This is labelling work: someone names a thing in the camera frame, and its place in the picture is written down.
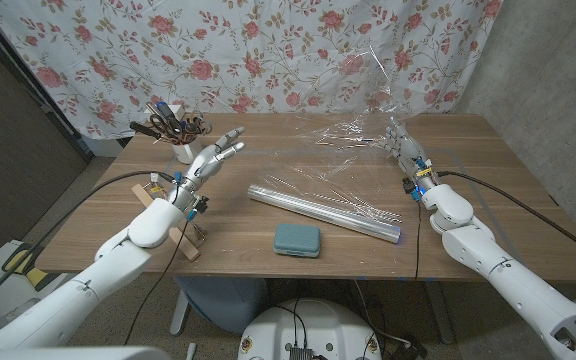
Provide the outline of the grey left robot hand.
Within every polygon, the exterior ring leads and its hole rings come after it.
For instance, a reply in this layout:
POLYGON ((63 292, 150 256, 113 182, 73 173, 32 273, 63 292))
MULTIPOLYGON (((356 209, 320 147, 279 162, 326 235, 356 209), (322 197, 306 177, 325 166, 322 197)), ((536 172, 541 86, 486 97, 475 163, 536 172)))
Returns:
POLYGON ((235 128, 204 148, 175 185, 168 202, 182 211, 187 210, 195 202, 195 193, 203 184, 220 171, 226 160, 245 148, 243 142, 237 142, 237 138, 244 132, 244 127, 235 128))

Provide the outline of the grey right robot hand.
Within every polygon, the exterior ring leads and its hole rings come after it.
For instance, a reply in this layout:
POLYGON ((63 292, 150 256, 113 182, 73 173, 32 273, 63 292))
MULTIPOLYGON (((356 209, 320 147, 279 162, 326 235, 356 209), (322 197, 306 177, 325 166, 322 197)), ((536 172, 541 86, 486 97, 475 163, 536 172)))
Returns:
POLYGON ((406 175, 404 189, 407 194, 415 193, 416 197, 421 198, 429 189, 438 185, 432 162, 424 148, 409 135, 404 124, 394 117, 390 118, 390 126, 386 131, 385 149, 397 160, 406 175))

